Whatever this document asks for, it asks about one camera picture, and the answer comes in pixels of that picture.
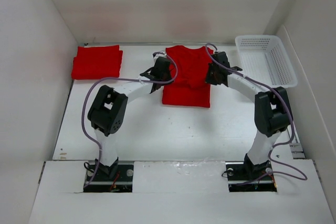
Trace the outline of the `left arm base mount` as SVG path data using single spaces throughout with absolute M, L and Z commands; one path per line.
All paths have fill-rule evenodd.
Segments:
M 86 169 L 84 193 L 131 193 L 133 187 L 134 162 L 119 162 L 113 164 L 110 174 L 107 167 L 100 167 L 92 182 L 88 182 L 95 171 L 95 164 L 84 162 Z

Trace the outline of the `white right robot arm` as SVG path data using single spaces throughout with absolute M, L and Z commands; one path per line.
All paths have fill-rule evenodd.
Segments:
M 269 165 L 269 153 L 276 140 L 292 122 L 287 91 L 271 88 L 241 73 L 240 67 L 231 67 L 226 52 L 207 53 L 211 58 L 205 82 L 225 85 L 238 91 L 254 103 L 254 122 L 257 129 L 254 142 L 245 154 L 240 172 L 247 180 L 261 176 Z

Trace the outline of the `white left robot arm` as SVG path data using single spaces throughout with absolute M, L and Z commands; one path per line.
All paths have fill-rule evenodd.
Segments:
M 88 98 L 99 83 L 112 78 L 103 78 L 92 85 L 82 107 L 81 125 L 85 136 L 99 148 L 93 175 L 100 173 L 107 179 L 115 178 L 119 157 L 116 148 L 117 140 L 113 134 L 121 128 L 127 105 L 164 85 L 173 83 L 177 74 L 178 69 L 174 60 L 158 52 L 154 56 L 154 66 L 141 73 L 137 79 L 122 78 L 125 83 L 114 88 L 106 84 L 102 85 L 87 114 L 87 119 L 95 131 L 95 137 L 90 136 L 85 129 L 84 115 Z

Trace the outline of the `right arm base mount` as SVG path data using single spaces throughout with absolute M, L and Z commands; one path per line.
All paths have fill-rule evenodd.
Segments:
M 226 162 L 222 177 L 227 179 L 230 193 L 277 192 L 274 176 L 267 174 L 271 171 L 269 161 L 253 172 L 244 162 Z

